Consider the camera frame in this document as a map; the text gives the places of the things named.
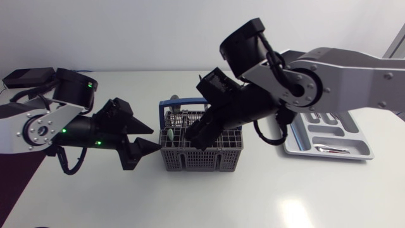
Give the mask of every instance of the white plastic tray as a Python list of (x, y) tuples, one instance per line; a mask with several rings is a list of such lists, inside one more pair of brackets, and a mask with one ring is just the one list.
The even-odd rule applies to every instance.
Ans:
[[(355, 160), (372, 160), (371, 151), (361, 129), (349, 112), (298, 113), (288, 126), (289, 135), (284, 143), (285, 152), (291, 155), (322, 156)], [(313, 144), (333, 148), (346, 148), (349, 154), (320, 152)]]

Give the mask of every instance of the white table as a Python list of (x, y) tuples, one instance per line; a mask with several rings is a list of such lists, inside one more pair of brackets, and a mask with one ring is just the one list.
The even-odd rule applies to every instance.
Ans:
[[(207, 74), (86, 74), (99, 82), (94, 111), (122, 98), (155, 130), (141, 137), (158, 143), (159, 101), (201, 97), (199, 73)], [(264, 143), (252, 124), (243, 128), (244, 149), (232, 173), (167, 172), (160, 152), (123, 171), (116, 151), (90, 149), (78, 173), (67, 176), (57, 158), (47, 157), (4, 227), (405, 227), (405, 123), (389, 111), (351, 113), (372, 161), (290, 156)], [(272, 119), (259, 124), (276, 137)], [(79, 151), (66, 149), (71, 165)]]

